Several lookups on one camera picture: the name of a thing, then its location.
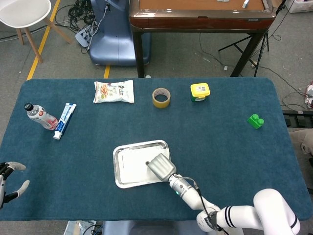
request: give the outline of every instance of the yellow container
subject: yellow container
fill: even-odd
[[[209,85],[207,83],[192,84],[190,86],[190,90],[192,101],[205,100],[205,98],[211,94]]]

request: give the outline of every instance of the gray floor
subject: gray floor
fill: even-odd
[[[60,7],[73,3],[74,0],[62,0]],[[271,27],[270,34],[281,22],[286,10],[283,10]],[[60,11],[57,20],[63,21],[66,9]],[[264,52],[261,66],[271,68],[280,74],[297,89],[305,90],[312,80],[313,74],[313,12],[288,14],[276,34],[282,37],[276,41],[269,40],[270,51]],[[70,37],[74,34],[62,30]],[[0,23],[0,38],[14,34],[12,28]],[[44,30],[33,34],[39,46]],[[234,48],[218,53],[217,50],[227,44],[245,37],[240,34],[202,34],[201,44],[205,51],[219,58],[228,65],[224,70],[210,55],[201,52],[199,34],[160,33],[153,35],[152,58],[146,66],[146,74],[152,77],[221,77],[231,74],[231,66],[237,63],[240,53]],[[18,40],[0,42],[0,142],[6,130],[19,89],[25,82],[35,55],[27,39],[21,46]],[[51,31],[45,44],[42,57],[44,63],[38,64],[33,79],[37,78],[103,78],[104,66],[94,65],[87,54],[81,54],[78,44],[68,45],[55,32]],[[254,70],[246,65],[243,76],[253,76]],[[259,69],[258,76],[268,77],[273,81],[280,99],[293,90],[277,75],[267,69]],[[136,77],[135,67],[111,67],[110,78]],[[291,94],[287,103],[303,105],[303,97]],[[313,170],[308,164],[308,156],[297,150],[300,166],[308,186],[313,188]],[[61,235],[66,221],[30,221],[0,222],[1,235]],[[313,219],[302,222],[301,235],[313,233]],[[262,232],[245,230],[246,235],[263,234]]]

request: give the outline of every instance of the plastic bottle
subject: plastic bottle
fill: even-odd
[[[45,129],[54,130],[57,127],[58,120],[54,116],[48,114],[42,106],[26,103],[24,108],[27,111],[28,117],[31,120],[40,123]]]

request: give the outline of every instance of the metal tray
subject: metal tray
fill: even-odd
[[[120,188],[130,188],[161,182],[145,165],[147,161],[152,160],[159,153],[163,153],[171,160],[168,144],[161,140],[128,144],[115,148],[113,164],[116,185]]]

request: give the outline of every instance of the wooden chair leg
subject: wooden chair leg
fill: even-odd
[[[29,42],[31,44],[31,47],[33,48],[33,50],[34,50],[34,52],[35,52],[35,54],[36,54],[36,56],[38,58],[38,61],[40,63],[42,63],[43,59],[42,59],[41,55],[38,52],[38,49],[37,49],[36,44],[34,42],[34,39],[33,39],[33,37],[31,36],[31,34],[29,32],[29,28],[24,28],[24,30],[25,30],[26,36],[27,36],[27,38],[28,38],[28,40],[29,40]]]
[[[62,32],[57,26],[54,25],[47,17],[44,18],[44,21],[54,30],[56,31],[61,37],[65,39],[68,43],[72,43],[73,40],[69,38],[64,32]]]
[[[20,28],[17,28],[17,29],[16,29],[16,33],[18,34],[20,43],[21,43],[22,45],[24,45],[24,40],[23,40],[23,36],[22,36],[21,29],[20,29]]]

